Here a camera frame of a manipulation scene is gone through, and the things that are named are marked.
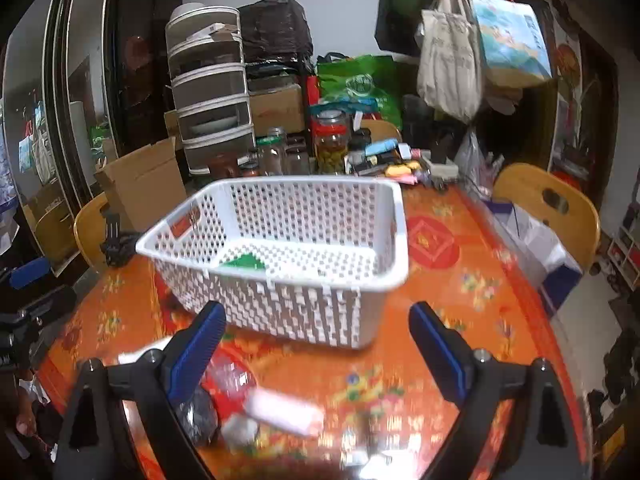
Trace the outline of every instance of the floral tablecloth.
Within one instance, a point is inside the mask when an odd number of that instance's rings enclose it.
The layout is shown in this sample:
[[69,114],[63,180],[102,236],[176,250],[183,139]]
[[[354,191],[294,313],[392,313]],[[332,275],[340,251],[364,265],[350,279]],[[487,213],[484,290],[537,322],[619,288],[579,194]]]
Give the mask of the floral tablecloth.
[[[319,438],[303,439],[262,425],[254,444],[242,451],[229,452],[219,442],[200,449],[217,478],[336,478],[347,476],[363,453],[382,450],[391,459],[377,464],[368,478],[419,478],[458,414],[455,405],[443,400],[409,334],[409,307],[422,300],[472,348],[487,348],[499,359],[522,364],[548,358],[568,397],[586,460],[580,407],[540,298],[521,274],[516,256],[461,190],[439,194],[415,187],[405,190],[403,199],[409,276],[388,294],[378,336],[368,348],[313,346],[228,327],[220,348],[241,361],[258,384],[321,405],[326,417]],[[78,363],[97,356],[112,364],[119,353],[171,334],[190,319],[152,263],[136,256],[101,277],[38,376],[63,410]],[[510,402],[498,409],[474,473],[477,479],[490,474],[510,410]],[[127,404],[127,411],[147,476],[162,478],[134,405]]]

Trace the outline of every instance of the basket rim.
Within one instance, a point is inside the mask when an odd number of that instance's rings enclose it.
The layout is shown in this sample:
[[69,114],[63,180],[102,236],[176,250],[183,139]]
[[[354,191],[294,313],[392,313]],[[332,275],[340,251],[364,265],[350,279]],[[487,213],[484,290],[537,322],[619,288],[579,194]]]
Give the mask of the basket rim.
[[[164,228],[167,224],[166,218],[171,216],[175,211],[183,208],[185,205],[191,203],[193,200],[197,200],[200,195],[210,192],[210,190],[217,187],[226,187],[229,184],[256,184],[256,183],[269,183],[270,185],[278,183],[345,183],[345,184],[373,184],[374,186],[384,186],[392,191],[392,197],[394,201],[394,212],[396,222],[396,234],[394,236],[394,260],[393,264],[382,274],[377,274],[371,280],[366,282],[359,282],[354,284],[353,280],[326,280],[305,278],[278,278],[274,276],[268,276],[264,270],[242,269],[239,267],[223,267],[212,266],[211,264],[197,264],[194,262],[188,262],[181,258],[175,258],[167,254],[160,254],[156,250],[150,250],[145,247],[145,244],[155,239],[157,232]],[[397,182],[393,182],[386,178],[369,178],[369,177],[355,177],[355,176],[329,176],[329,175],[313,175],[313,176],[260,176],[251,178],[230,178],[217,180],[211,184],[205,186],[194,195],[188,197],[180,205],[174,208],[170,213],[164,216],[153,227],[148,229],[136,242],[136,252],[143,256],[147,256],[151,260],[160,260],[169,264],[186,267],[193,270],[198,270],[203,274],[205,279],[209,279],[210,274],[215,274],[224,277],[241,278],[246,280],[259,280],[264,282],[272,282],[283,285],[297,285],[297,286],[310,286],[314,288],[340,288],[343,290],[359,290],[362,292],[386,292],[399,285],[402,285],[408,275],[409,271],[409,257],[407,247],[407,232],[406,232],[406,219],[404,216],[404,205],[402,202],[402,191],[400,185]]]

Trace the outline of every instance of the white plastic basket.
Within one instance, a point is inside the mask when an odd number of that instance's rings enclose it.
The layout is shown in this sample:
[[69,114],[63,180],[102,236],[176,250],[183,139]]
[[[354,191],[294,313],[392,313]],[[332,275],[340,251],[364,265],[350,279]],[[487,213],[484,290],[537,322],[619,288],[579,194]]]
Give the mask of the white plastic basket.
[[[217,300],[234,325],[350,348],[372,341],[386,291],[408,273],[400,187],[383,178],[219,180],[136,251],[188,310]],[[247,253],[266,268],[222,265]]]

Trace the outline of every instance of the green shopping bag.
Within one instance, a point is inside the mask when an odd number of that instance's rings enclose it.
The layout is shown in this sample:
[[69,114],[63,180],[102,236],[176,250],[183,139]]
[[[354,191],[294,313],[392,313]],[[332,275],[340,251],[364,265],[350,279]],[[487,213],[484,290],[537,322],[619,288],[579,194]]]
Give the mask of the green shopping bag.
[[318,63],[320,95],[326,101],[374,98],[385,121],[398,128],[400,117],[396,64],[391,56],[359,56]]

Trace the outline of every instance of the white paper bag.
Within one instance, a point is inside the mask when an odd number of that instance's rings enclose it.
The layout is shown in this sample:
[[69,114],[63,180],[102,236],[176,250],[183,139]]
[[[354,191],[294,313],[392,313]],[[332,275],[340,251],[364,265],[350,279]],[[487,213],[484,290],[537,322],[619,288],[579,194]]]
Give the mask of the white paper bag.
[[467,0],[438,0],[422,11],[424,39],[417,91],[431,107],[464,123],[482,101],[482,57],[478,25]]

